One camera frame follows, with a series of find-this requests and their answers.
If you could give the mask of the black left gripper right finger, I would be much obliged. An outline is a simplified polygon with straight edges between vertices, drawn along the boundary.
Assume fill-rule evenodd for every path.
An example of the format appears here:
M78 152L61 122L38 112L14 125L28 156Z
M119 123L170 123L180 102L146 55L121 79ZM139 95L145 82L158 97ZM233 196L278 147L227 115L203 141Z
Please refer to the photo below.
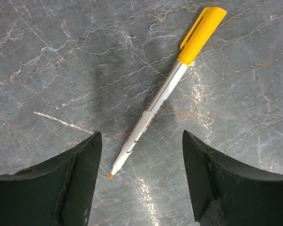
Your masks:
M195 221L220 201L229 226L283 226L283 175L258 169L183 132L183 159Z

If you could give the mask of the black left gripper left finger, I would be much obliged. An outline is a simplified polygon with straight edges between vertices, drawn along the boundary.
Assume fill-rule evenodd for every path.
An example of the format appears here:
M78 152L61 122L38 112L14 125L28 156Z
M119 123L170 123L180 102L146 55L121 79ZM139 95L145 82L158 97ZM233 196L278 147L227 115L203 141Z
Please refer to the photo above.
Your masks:
M86 226L102 152L96 132L13 175L0 175L0 226Z

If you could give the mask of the white marker with yellow cap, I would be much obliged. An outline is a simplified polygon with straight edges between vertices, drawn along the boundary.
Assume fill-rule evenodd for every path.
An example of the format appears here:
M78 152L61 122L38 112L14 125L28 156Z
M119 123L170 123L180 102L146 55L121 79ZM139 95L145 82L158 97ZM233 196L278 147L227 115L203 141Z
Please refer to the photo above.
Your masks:
M148 129L163 103L173 92L179 80L187 71L189 65L194 61L226 14L227 11L220 7L206 7L202 10L180 44L180 54L170 70L167 79L154 96L151 103L147 105L145 111L142 113L123 144L120 153L113 163L109 175L110 178L113 178L113 176L122 168L140 137Z

